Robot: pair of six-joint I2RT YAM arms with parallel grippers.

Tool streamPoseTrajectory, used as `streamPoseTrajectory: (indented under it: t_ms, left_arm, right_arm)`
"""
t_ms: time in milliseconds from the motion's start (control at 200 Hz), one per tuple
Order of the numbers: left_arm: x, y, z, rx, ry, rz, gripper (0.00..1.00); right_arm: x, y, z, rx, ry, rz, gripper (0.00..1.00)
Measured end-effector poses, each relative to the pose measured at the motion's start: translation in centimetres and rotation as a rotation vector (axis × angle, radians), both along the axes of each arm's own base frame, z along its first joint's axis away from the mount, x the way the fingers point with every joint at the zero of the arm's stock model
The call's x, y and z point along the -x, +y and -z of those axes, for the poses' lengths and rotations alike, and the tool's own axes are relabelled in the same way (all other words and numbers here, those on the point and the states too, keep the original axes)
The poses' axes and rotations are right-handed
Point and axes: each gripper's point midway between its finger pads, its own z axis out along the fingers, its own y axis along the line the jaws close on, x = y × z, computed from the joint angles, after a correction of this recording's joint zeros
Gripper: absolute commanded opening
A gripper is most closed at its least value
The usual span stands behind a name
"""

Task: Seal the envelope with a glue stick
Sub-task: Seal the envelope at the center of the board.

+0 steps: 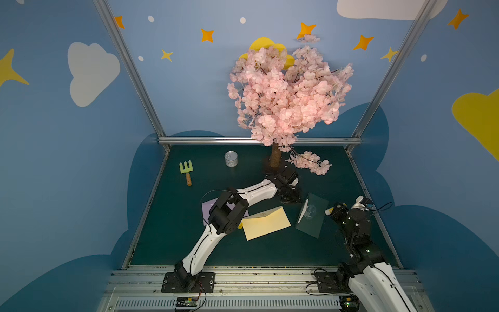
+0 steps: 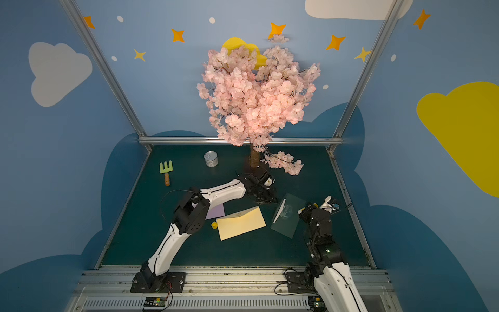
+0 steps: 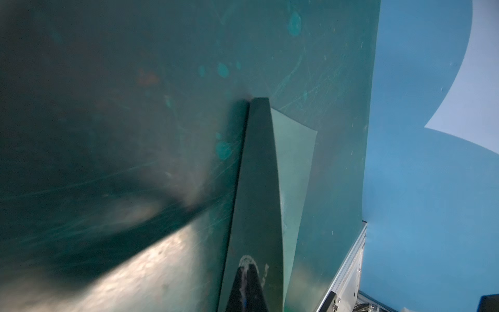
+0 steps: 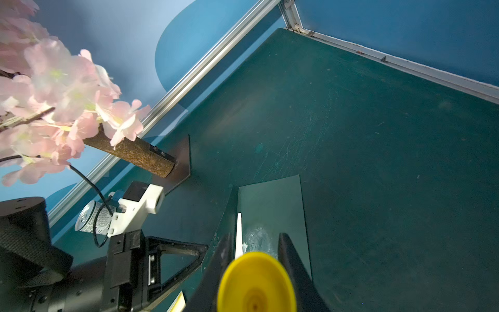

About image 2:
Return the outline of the purple envelope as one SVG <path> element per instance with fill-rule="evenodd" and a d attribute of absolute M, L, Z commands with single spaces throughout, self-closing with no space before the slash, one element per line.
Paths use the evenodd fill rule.
<path fill-rule="evenodd" d="M 210 220 L 210 219 L 224 217 L 225 215 L 226 214 L 225 214 L 224 205 L 220 204 L 214 207 L 210 207 L 205 219 Z"/>

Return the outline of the cream yellow envelope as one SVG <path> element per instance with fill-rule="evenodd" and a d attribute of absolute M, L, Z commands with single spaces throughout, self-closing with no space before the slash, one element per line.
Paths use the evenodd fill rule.
<path fill-rule="evenodd" d="M 222 241 L 266 226 L 259 206 L 218 218 L 216 223 Z"/>

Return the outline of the dark green envelope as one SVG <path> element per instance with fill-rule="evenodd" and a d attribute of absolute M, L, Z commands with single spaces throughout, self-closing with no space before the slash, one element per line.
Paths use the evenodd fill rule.
<path fill-rule="evenodd" d="M 287 193 L 276 209 L 270 228 L 290 239 L 293 238 L 298 221 L 299 211 L 305 207 L 306 201 Z"/>

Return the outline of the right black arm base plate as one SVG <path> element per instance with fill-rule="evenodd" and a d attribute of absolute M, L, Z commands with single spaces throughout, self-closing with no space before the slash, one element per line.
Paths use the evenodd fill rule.
<path fill-rule="evenodd" d="M 322 272 L 310 269 L 304 272 L 286 270 L 283 276 L 288 292 L 292 293 L 309 293 L 317 296 L 335 295 L 341 287 L 344 287 L 342 275 L 328 267 Z"/>

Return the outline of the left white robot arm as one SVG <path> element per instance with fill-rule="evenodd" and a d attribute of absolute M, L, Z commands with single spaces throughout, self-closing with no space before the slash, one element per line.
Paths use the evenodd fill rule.
<path fill-rule="evenodd" d="M 276 202 L 274 178 L 262 167 L 244 173 L 223 185 L 212 188 L 190 188 L 175 208 L 165 238 L 133 279 L 131 292 L 159 292 L 167 285 L 166 277 L 176 254 L 184 242 L 198 232 L 210 209 L 245 196 L 261 202 Z"/>

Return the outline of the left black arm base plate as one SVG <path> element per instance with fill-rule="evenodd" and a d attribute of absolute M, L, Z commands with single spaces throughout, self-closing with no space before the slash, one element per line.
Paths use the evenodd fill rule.
<path fill-rule="evenodd" d="M 181 293 L 185 286 L 185 272 L 168 272 L 155 276 L 150 272 L 138 272 L 133 278 L 131 293 Z"/>

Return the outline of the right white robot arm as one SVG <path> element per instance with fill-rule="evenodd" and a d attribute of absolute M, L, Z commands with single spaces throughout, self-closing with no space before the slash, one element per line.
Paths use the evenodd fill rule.
<path fill-rule="evenodd" d="M 326 311 L 366 311 L 366 305 L 353 281 L 350 266 L 344 260 L 332 234 L 334 206 L 307 204 L 298 213 L 307 225 L 307 248 L 312 261 L 305 269 L 307 283 L 325 305 Z"/>

